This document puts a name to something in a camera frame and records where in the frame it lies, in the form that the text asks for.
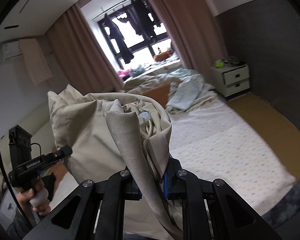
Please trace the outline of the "person left hand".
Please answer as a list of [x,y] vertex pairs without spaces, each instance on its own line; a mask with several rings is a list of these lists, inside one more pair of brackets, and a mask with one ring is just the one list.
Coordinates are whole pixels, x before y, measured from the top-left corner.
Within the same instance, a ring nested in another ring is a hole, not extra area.
[[34,189],[19,192],[16,198],[28,218],[32,217],[33,212],[45,216],[51,211],[50,201],[47,199],[47,191],[41,179],[37,181]]

